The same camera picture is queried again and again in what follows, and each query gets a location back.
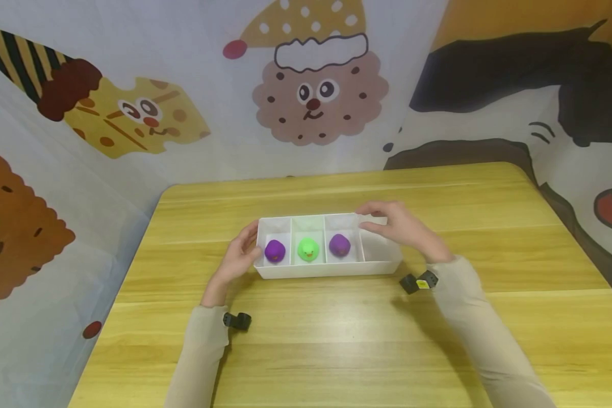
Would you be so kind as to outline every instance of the cartoon backdrop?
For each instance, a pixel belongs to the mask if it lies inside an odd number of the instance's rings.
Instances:
[[[0,2],[0,407],[68,403],[172,184],[505,160],[612,285],[612,1],[73,3]]]

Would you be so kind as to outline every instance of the beige long sleeve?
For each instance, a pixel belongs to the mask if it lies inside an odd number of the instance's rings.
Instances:
[[[495,408],[554,408],[524,352],[494,312],[481,280],[462,257],[427,265],[439,282],[435,300],[469,353]],[[229,344],[226,307],[193,309],[165,408],[208,408],[215,377]]]
[[[165,408],[208,408],[224,348],[229,344],[223,323],[226,306],[198,306],[190,314],[184,345],[172,375]]]
[[[433,296],[465,346],[494,408],[554,408],[528,358],[485,297],[469,261],[432,263]]]

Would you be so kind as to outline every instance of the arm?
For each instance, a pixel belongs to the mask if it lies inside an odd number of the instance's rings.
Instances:
[[[456,332],[495,408],[554,408],[528,358],[485,297],[481,279],[469,261],[455,257],[442,239],[410,214],[400,202],[371,201],[356,212],[387,216],[387,225],[362,223],[417,249],[439,278],[433,296],[444,318]]]
[[[190,315],[184,345],[170,387],[165,408],[208,408],[215,377],[229,344],[228,328],[223,316],[229,284],[245,272],[262,250],[252,246],[258,231],[258,220],[245,227],[229,244],[222,263],[204,289],[202,301]]]

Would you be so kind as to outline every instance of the hand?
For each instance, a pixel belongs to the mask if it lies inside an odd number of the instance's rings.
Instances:
[[[387,216],[388,224],[379,225],[364,222],[364,230],[417,249],[426,258],[426,262],[439,263],[453,261],[453,254],[436,233],[416,218],[401,201],[368,201],[358,207],[357,214]]]
[[[254,220],[238,233],[238,236],[229,242],[215,274],[211,276],[200,304],[206,308],[223,306],[226,292],[232,280],[242,276],[261,256],[263,250],[260,246],[252,246],[258,232],[258,220]]]

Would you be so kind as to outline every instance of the white plastic tray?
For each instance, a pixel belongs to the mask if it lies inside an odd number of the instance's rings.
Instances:
[[[262,218],[258,223],[257,244],[264,251],[269,241],[277,240],[286,247],[286,256],[283,261],[272,263],[263,254],[254,267],[263,279],[392,274],[402,260],[399,245],[358,228],[364,220],[377,224],[387,222],[386,218],[354,213]],[[343,258],[329,250],[329,241],[336,233],[351,243],[349,254]],[[320,253],[312,262],[303,261],[297,255],[297,245],[305,237],[320,246]]]

